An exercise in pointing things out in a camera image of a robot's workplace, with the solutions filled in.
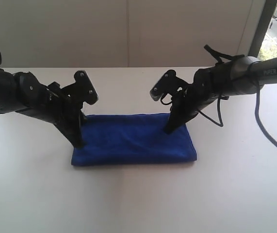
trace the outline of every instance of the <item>white tabletop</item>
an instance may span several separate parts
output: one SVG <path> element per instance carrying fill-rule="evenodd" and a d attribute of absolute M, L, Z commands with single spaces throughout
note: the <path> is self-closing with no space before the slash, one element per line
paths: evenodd
<path fill-rule="evenodd" d="M 10 72 L 21 69 L 7 69 Z M 44 84 L 74 68 L 32 68 Z M 197 68 L 176 68 L 192 81 Z M 88 68 L 99 95 L 86 114 L 168 112 L 149 90 L 167 68 Z M 261 92 L 261 118 L 277 139 L 277 84 Z M 254 117 L 255 96 L 222 102 L 225 126 L 187 126 L 198 160 L 184 165 L 74 168 L 53 125 L 0 116 L 0 233 L 277 233 L 277 149 Z M 213 104 L 204 111 L 216 118 Z"/>

